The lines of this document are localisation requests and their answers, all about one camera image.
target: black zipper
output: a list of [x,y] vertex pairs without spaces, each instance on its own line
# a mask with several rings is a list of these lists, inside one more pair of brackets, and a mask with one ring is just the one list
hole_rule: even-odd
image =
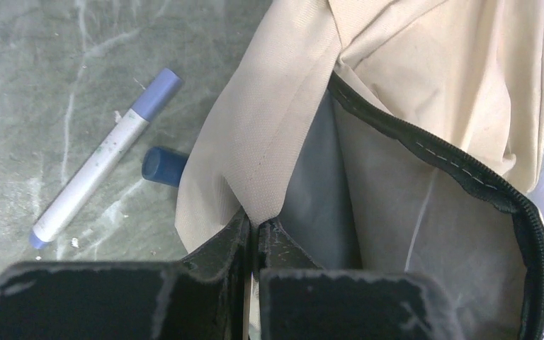
[[[399,140],[410,152],[426,163],[450,174],[471,195],[491,202],[513,216],[514,232],[527,268],[519,339],[541,340],[544,329],[544,227],[537,207],[500,175],[466,152],[404,120],[389,115],[370,104],[333,72],[329,91],[350,114],[379,132]],[[424,150],[442,157],[425,157]],[[455,159],[462,169],[450,166]]]

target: zipper teeth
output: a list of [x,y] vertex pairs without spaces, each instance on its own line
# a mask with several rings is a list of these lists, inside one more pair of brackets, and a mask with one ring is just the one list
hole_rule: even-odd
[[[540,218],[538,216],[538,213],[536,209],[532,206],[532,203],[527,199],[524,195],[522,195],[520,192],[518,192],[510,183],[508,183],[505,179],[503,179],[498,174],[494,173],[489,167],[478,161],[476,158],[470,156],[468,153],[458,149],[457,147],[454,147],[453,145],[447,143],[445,140],[442,140],[441,138],[431,134],[430,132],[421,129],[420,127],[417,127],[405,120],[401,120],[395,116],[389,115],[388,113],[372,106],[367,100],[362,98],[359,93],[357,93],[355,90],[353,90],[340,76],[338,76],[336,73],[333,72],[330,79],[330,85],[329,88],[333,89],[333,87],[336,87],[336,90],[340,94],[348,94],[350,96],[349,99],[347,99],[346,96],[344,98],[351,104],[356,104],[358,107],[354,107],[355,111],[361,110],[363,111],[363,114],[366,114],[366,111],[374,111],[381,115],[380,119],[389,120],[391,123],[394,124],[402,124],[406,127],[406,129],[410,129],[414,131],[414,134],[419,134],[424,136],[424,138],[431,140],[435,144],[439,145],[440,147],[447,149],[450,153],[455,154],[458,158],[463,159],[465,162],[472,164],[477,169],[479,169],[485,176],[487,176],[491,181],[498,184],[498,186],[502,187],[506,193],[510,196],[510,198],[514,201],[514,203],[521,207],[524,212],[526,213],[526,216],[528,217],[531,226],[532,226],[532,232],[534,235],[534,242],[537,244],[539,256],[539,264],[540,267],[538,268],[538,276],[539,276],[539,282],[540,282],[540,295],[538,297],[539,299],[539,305],[541,309],[541,316],[540,320],[541,323],[544,324],[544,228],[543,223],[540,221]],[[357,112],[351,112],[347,108],[345,108],[346,111],[348,111],[351,114],[357,113]],[[539,329],[540,327],[537,327],[537,329],[530,330],[530,333],[532,333],[531,338],[532,339],[541,339],[543,336],[543,329]]]

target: blue cylinder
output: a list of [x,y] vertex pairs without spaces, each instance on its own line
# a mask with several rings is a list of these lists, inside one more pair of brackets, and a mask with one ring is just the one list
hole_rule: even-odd
[[187,160],[186,154],[165,147],[152,147],[144,155],[142,177],[178,188]]

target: marble surface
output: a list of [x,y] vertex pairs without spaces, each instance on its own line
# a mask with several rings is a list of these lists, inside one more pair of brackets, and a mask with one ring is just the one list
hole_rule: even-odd
[[[17,261],[162,261],[185,249],[151,146],[189,152],[270,0],[0,0],[0,273]],[[163,67],[184,87],[51,246],[33,223]],[[78,239],[78,248],[72,246]]]

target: bag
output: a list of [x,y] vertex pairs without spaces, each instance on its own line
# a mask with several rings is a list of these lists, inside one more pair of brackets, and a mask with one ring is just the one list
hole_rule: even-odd
[[[308,176],[319,107],[336,132]],[[283,211],[320,264],[435,279],[468,339],[540,339],[544,226],[524,194],[543,144],[544,1],[276,0],[191,152],[176,228],[193,251],[241,207],[254,226]]]

